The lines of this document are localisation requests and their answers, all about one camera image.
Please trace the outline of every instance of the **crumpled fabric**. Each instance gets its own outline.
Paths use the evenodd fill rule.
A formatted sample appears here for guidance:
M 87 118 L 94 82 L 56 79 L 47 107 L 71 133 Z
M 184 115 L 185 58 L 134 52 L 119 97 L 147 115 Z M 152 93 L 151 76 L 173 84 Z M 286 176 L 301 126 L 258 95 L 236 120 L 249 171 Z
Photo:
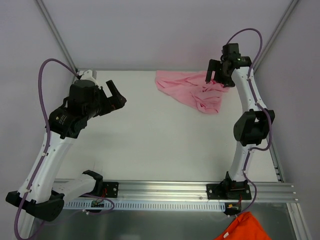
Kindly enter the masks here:
M 215 81 L 206 84 L 206 71 L 156 71 L 158 90 L 205 114 L 220 111 L 223 94 L 228 88 Z
M 258 220 L 247 211 L 240 214 L 227 229 L 214 240 L 271 240 Z

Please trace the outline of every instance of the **metal floor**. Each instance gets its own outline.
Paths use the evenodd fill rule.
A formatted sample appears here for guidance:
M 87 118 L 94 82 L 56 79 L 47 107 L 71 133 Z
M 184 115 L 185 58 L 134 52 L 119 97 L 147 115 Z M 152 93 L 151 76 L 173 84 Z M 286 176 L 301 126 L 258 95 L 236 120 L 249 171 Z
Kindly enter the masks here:
M 64 209 L 56 222 L 74 211 Z M 296 239 L 285 203 L 255 203 L 250 211 L 272 240 Z M 64 223 L 45 226 L 36 239 L 210 240 L 220 235 L 233 219 L 222 212 L 115 210 L 98 216 L 80 212 Z M 34 221 L 33 229 L 38 225 Z

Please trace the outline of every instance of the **white panel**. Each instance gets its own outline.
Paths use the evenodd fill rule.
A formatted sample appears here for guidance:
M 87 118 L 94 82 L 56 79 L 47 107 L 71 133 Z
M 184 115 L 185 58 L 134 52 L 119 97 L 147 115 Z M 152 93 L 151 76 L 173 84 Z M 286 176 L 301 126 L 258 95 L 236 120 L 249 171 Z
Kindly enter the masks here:
M 0 232 L 12 239 L 17 208 L 7 193 L 23 184 L 41 148 L 45 132 L 37 78 L 48 58 L 65 61 L 32 0 L 2 0 L 0 7 Z M 47 112 L 62 103 L 71 75 L 56 63 L 43 74 Z
M 90 119 L 65 156 L 58 179 L 73 179 L 85 170 L 112 180 L 225 178 L 236 150 L 234 124 L 242 115 L 237 89 L 223 95 L 219 114 L 208 115 L 158 91 L 155 76 L 154 71 L 97 72 L 99 84 L 107 89 L 105 82 L 113 80 L 127 103 Z M 248 176 L 278 181 L 269 152 L 254 153 Z
M 320 239 L 320 1 L 300 1 L 256 75 L 275 111 L 274 141 L 313 239 Z
M 45 0 L 75 64 L 105 69 L 206 69 L 237 31 L 265 43 L 290 0 Z M 259 38 L 235 41 L 254 57 Z

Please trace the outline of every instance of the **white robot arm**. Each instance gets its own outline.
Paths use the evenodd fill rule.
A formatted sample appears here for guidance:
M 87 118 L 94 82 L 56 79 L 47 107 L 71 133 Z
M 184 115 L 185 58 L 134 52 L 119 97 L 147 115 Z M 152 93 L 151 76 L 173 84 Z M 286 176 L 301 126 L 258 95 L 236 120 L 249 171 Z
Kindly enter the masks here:
M 250 200 L 252 198 L 246 177 L 253 152 L 259 149 L 269 133 L 275 119 L 273 110 L 268 110 L 258 92 L 252 62 L 248 56 L 241 56 L 237 43 L 228 43 L 222 48 L 220 61 L 210 60 L 205 81 L 213 80 L 224 87 L 236 86 L 241 104 L 242 116 L 233 127 L 233 135 L 237 140 L 233 162 L 225 179 L 220 184 L 207 184 L 209 200 Z
M 53 188 L 53 183 L 62 161 L 70 147 L 76 141 L 80 131 L 87 126 L 90 118 L 108 114 L 122 108 L 126 99 L 118 92 L 113 82 L 106 82 L 111 97 L 107 97 L 103 88 L 96 81 L 95 71 L 86 71 L 75 81 L 69 91 L 69 96 L 63 100 L 63 105 L 49 116 L 50 134 L 44 135 L 41 150 L 36 161 L 18 191 L 9 192 L 6 201 L 18 207 L 23 195 L 28 192 L 22 209 L 32 216 L 53 221 L 67 203 L 83 194 L 101 196 L 103 193 L 103 177 L 93 171 L 83 172 L 79 178 L 62 183 Z M 46 152 L 47 137 L 50 135 L 49 147 Z M 27 189 L 32 175 L 36 171 L 41 158 L 40 168 Z

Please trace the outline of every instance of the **pink cloth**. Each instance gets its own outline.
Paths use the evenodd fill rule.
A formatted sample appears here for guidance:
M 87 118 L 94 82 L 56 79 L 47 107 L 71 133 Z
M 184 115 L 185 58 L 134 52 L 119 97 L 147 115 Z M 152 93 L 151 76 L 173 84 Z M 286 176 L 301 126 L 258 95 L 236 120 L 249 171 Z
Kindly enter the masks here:
M 206 71 L 156 71 L 155 84 L 158 90 L 180 103 L 205 114 L 217 114 L 223 93 L 229 89 L 213 80 L 206 84 L 206 74 Z

